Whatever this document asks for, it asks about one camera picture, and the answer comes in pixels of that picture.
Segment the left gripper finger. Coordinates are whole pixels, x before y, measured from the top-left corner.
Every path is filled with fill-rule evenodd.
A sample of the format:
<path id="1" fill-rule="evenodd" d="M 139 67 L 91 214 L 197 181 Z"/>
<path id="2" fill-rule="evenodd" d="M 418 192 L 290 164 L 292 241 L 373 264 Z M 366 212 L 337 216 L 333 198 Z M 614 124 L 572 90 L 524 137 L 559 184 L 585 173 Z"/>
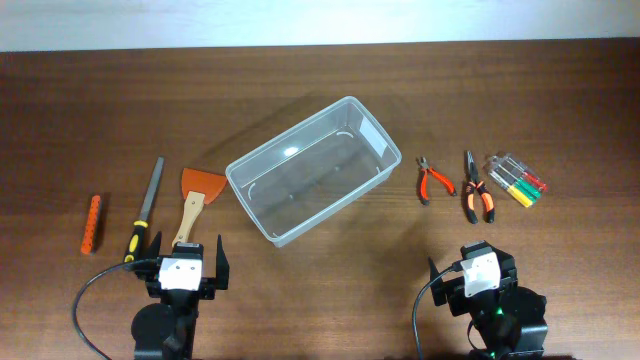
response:
<path id="1" fill-rule="evenodd" d="M 230 264 L 224 251 L 222 236 L 218 235 L 216 243 L 215 276 L 212 280 L 212 286 L 216 290 L 227 290 L 229 286 L 229 278 Z"/>
<path id="2" fill-rule="evenodd" d="M 159 231 L 153 238 L 151 244 L 142 253 L 140 263 L 135 266 L 135 275 L 139 279 L 154 279 L 159 272 L 161 262 L 160 248 L 162 242 L 162 232 Z"/>

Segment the metal file yellow-black handle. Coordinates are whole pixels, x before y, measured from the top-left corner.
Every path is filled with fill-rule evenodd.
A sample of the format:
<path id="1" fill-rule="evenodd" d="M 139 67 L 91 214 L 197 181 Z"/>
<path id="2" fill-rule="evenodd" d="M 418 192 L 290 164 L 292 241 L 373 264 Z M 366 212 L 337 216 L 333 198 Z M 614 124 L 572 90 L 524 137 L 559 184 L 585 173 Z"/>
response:
<path id="1" fill-rule="evenodd" d="M 128 244 L 124 253 L 123 261 L 125 263 L 135 261 L 139 258 L 143 237 L 149 227 L 148 220 L 152 206 L 155 201 L 156 193 L 161 181 L 162 171 L 164 167 L 164 158 L 159 157 L 156 160 L 146 194 L 141 205 L 138 218 L 133 223 L 133 231 L 128 240 Z"/>

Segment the orange scraper wooden handle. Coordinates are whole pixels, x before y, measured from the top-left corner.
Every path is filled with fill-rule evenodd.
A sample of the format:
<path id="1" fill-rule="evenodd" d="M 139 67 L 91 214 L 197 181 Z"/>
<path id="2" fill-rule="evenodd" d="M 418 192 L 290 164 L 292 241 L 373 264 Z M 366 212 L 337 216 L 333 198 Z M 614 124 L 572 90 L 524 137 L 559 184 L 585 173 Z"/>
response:
<path id="1" fill-rule="evenodd" d="M 184 198 L 183 216 L 171 246 L 189 241 L 191 230 L 203 208 L 211 204 L 225 189 L 228 180 L 220 174 L 184 168 L 181 191 Z"/>

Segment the orange bit holder strip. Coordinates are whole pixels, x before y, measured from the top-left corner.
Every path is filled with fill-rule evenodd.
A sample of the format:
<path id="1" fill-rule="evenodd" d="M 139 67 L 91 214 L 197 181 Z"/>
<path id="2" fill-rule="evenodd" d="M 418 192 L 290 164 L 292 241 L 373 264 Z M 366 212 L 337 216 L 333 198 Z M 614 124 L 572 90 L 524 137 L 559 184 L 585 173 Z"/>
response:
<path id="1" fill-rule="evenodd" d="M 102 196 L 99 194 L 93 195 L 90 199 L 87 219 L 80 247 L 80 251 L 84 255 L 91 255 L 95 250 L 101 207 Z"/>

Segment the orange-black needle-nose pliers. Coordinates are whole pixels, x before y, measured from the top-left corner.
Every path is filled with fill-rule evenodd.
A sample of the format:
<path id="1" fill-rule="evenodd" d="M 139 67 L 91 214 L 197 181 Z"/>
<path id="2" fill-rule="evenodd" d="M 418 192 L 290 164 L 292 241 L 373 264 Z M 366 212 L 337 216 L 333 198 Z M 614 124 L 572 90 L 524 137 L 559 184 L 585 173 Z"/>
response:
<path id="1" fill-rule="evenodd" d="M 463 186 L 465 200 L 463 202 L 465 215 L 471 224 L 478 223 L 475 213 L 475 195 L 478 194 L 483 202 L 485 221 L 489 224 L 495 221 L 495 204 L 486 184 L 479 178 L 478 168 L 470 151 L 465 152 L 466 182 Z"/>

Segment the clear plastic container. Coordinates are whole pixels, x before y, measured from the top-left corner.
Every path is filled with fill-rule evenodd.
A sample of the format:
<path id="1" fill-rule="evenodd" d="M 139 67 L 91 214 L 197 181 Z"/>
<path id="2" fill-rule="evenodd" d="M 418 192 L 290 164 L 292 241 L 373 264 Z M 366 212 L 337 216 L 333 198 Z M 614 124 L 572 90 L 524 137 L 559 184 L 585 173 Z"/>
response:
<path id="1" fill-rule="evenodd" d="M 402 154 L 346 96 L 229 164 L 225 175 L 262 235 L 281 248 L 389 178 Z"/>

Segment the screwdriver set clear case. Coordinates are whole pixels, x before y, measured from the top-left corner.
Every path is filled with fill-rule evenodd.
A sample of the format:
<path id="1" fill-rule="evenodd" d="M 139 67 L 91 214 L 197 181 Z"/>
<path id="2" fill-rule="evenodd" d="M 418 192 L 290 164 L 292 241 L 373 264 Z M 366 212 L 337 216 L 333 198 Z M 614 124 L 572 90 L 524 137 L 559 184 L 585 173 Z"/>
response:
<path id="1" fill-rule="evenodd" d="M 490 156 L 484 166 L 487 175 L 524 208 L 534 206 L 548 185 L 534 170 L 511 153 Z"/>

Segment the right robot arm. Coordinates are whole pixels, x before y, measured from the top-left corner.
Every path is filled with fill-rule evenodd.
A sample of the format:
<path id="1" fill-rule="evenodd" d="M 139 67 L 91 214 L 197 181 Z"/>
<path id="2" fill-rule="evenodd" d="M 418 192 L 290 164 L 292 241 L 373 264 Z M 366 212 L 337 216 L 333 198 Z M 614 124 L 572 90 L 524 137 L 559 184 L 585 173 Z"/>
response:
<path id="1" fill-rule="evenodd" d="M 461 259 L 446 269 L 429 260 L 434 304 L 454 317 L 468 315 L 484 346 L 473 346 L 470 359 L 540 359 L 548 325 L 547 299 L 518 283 L 515 258 L 486 241 L 465 245 Z"/>

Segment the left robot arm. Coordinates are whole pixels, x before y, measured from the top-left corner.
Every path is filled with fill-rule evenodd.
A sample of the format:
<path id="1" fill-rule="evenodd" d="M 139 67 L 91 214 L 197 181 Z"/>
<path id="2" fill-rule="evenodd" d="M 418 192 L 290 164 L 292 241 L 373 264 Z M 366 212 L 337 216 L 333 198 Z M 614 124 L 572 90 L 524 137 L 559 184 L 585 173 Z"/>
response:
<path id="1" fill-rule="evenodd" d="M 213 300 L 228 288 L 230 265 L 222 238 L 216 241 L 216 272 L 203 275 L 204 246 L 178 243 L 169 255 L 160 253 L 157 234 L 139 263 L 131 270 L 145 283 L 148 295 L 157 303 L 143 307 L 134 316 L 131 334 L 136 359 L 177 359 L 193 356 L 199 302 Z"/>

